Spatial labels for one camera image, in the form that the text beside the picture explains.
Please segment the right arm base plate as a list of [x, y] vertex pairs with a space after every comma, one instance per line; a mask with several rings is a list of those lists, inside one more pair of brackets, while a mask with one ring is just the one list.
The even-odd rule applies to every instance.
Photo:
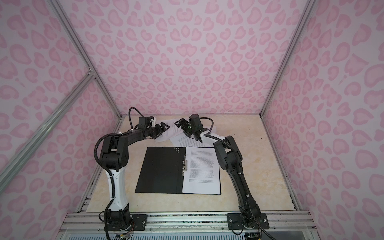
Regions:
[[226, 217], [229, 230], [259, 230], [260, 227], [264, 230], [270, 229], [266, 213], [261, 213], [256, 222], [251, 217], [249, 223], [246, 222], [246, 219], [241, 213], [228, 213], [226, 214]]

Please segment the black file folder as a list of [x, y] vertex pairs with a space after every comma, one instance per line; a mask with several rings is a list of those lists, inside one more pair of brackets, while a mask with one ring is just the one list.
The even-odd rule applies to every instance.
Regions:
[[148, 147], [136, 193], [183, 194], [183, 159], [186, 147]]

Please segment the printed paper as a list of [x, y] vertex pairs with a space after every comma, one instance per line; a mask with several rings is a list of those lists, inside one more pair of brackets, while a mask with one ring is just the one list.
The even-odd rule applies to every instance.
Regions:
[[212, 148], [213, 145], [202, 143], [200, 141], [196, 141], [193, 138], [187, 137], [184, 133], [180, 133], [176, 136], [170, 138], [171, 143], [174, 147], [202, 147], [202, 148]]
[[219, 163], [214, 148], [186, 147], [183, 194], [220, 195]]
[[170, 140], [172, 137], [175, 137], [181, 133], [183, 133], [183, 130], [178, 128], [175, 122], [177, 122], [178, 119], [170, 119], [170, 120], [163, 120], [161, 123], [164, 123], [168, 125], [170, 128], [167, 129], [164, 133], [162, 133], [158, 138], [156, 138], [156, 142], [164, 142], [167, 140]]

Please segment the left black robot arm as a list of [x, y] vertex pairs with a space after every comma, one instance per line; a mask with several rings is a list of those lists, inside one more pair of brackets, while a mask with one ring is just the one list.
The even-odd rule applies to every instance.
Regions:
[[105, 171], [109, 182], [110, 201], [104, 210], [104, 231], [132, 231], [134, 220], [129, 210], [125, 190], [125, 167], [129, 161], [129, 146], [146, 139], [157, 139], [170, 126], [157, 123], [156, 118], [139, 117], [136, 127], [123, 133], [102, 136], [94, 148], [96, 163]]

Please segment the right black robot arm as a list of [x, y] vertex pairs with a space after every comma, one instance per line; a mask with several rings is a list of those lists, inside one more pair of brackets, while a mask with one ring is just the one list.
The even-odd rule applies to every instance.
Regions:
[[246, 229], [261, 228], [262, 213], [253, 198], [243, 171], [243, 156], [232, 136], [221, 137], [205, 128], [203, 117], [193, 114], [189, 119], [179, 119], [175, 125], [187, 137], [214, 148], [219, 166], [227, 172], [236, 191], [242, 224]]

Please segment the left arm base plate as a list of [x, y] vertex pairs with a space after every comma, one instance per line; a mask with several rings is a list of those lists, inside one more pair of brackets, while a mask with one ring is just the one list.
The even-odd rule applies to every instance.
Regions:
[[112, 211], [111, 214], [107, 214], [107, 224], [104, 227], [104, 231], [144, 231], [147, 218], [148, 215], [146, 214], [130, 215]]

